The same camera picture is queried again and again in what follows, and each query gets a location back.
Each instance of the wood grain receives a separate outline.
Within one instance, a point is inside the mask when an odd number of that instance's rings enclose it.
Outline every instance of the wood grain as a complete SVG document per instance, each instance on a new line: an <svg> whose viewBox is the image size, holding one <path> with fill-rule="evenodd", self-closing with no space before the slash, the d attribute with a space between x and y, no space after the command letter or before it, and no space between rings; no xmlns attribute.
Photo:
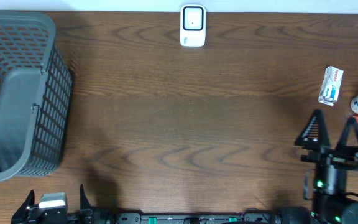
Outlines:
<svg viewBox="0 0 358 224"><path fill-rule="evenodd" d="M293 142L322 108L335 144L358 94L358 15L208 14L202 48L179 42L179 14L48 12L75 74L60 168L0 183L0 223L31 189L80 184L93 205L160 212L310 206L311 164ZM345 71L339 102L317 102L324 68ZM358 174L349 174L358 192Z"/></svg>

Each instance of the white device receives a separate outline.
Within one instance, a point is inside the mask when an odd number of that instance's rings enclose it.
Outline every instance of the white device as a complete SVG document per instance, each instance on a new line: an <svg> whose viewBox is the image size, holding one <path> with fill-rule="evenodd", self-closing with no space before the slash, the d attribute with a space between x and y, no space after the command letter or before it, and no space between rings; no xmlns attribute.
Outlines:
<svg viewBox="0 0 358 224"><path fill-rule="evenodd" d="M196 4L184 5L180 10L180 44L201 47L205 44L206 10Z"/></svg>

